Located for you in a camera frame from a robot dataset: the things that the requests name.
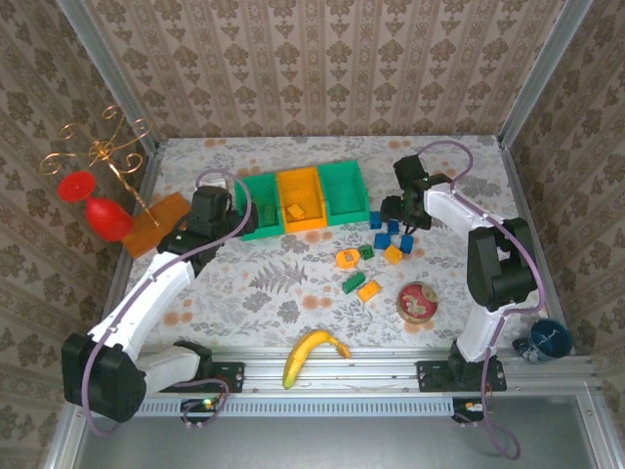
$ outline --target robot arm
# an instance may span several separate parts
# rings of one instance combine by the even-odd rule
[[[426,173],[418,154],[401,159],[394,169],[403,196],[387,197],[382,202],[382,219],[401,220],[409,233],[410,229],[429,230],[434,217],[466,242],[467,284],[476,303],[455,346],[465,362],[481,362],[499,320],[505,318],[504,312],[536,288],[523,257],[487,217],[506,227],[533,253],[527,222],[521,218],[504,220],[486,210],[475,213],[454,196],[449,178]],[[499,251],[509,257],[500,260]]]
[[[498,215],[484,211],[479,216],[466,205],[455,198],[448,183],[438,184],[425,191],[424,209],[428,214],[441,220],[461,239],[469,241],[469,234],[477,228],[489,229],[492,224],[485,220],[485,215],[494,218],[499,223],[504,220]],[[486,349],[495,332],[499,320],[507,309],[514,303],[503,305],[495,311],[475,303],[469,314],[469,319],[462,334],[458,337],[459,352],[467,362],[481,362],[484,360]]]
[[[251,213],[240,235],[253,233],[258,227],[254,205]],[[139,352],[174,298],[213,260],[219,246],[170,265],[158,277],[155,273],[180,255],[221,239],[240,223],[241,217],[232,208],[228,191],[212,186],[196,190],[187,229],[181,231],[176,227],[163,238],[147,272],[111,314],[87,335],[74,333],[63,343],[63,388],[68,402],[82,405],[81,385],[87,360],[104,339],[91,368],[89,403],[94,412],[117,422],[129,420],[146,395],[178,382],[210,377],[206,376],[212,363],[210,351],[194,344],[177,342],[164,352],[146,358],[139,358]],[[145,290],[129,305],[140,287]],[[122,310],[127,311],[112,326]]]

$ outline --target banana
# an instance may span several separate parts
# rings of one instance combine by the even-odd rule
[[[329,342],[334,345],[337,352],[344,359],[348,359],[352,356],[348,346],[332,337],[327,330],[312,330],[299,340],[289,354],[289,358],[286,360],[284,373],[282,374],[282,386],[284,386],[284,389],[289,389],[295,384],[297,375],[300,373],[300,369],[302,369],[311,350],[324,342]]]

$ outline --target gray floor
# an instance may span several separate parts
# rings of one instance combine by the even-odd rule
[[[483,430],[448,418],[221,418],[186,430],[137,418],[111,438],[85,432],[76,468],[548,468],[596,467],[572,398],[504,399],[494,420],[521,441],[519,462],[495,455]]]

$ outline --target blue block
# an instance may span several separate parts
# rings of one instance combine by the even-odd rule
[[[382,228],[382,216],[380,212],[369,213],[369,227],[371,230],[380,230]]]
[[[389,227],[389,229],[387,230],[387,233],[389,235],[399,234],[399,222],[397,220],[389,220],[389,223],[387,223],[387,226]]]
[[[373,247],[376,249],[386,249],[391,245],[391,236],[385,233],[377,233],[373,241]]]
[[[401,237],[401,244],[399,245],[399,250],[404,254],[410,254],[412,252],[412,244],[414,243],[414,239],[410,234],[405,234]]]

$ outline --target orange bin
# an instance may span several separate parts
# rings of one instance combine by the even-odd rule
[[[319,174],[315,167],[282,171],[275,175],[280,195],[280,210],[287,233],[301,232],[328,226],[325,199]],[[286,209],[297,205],[304,218],[297,220]]]

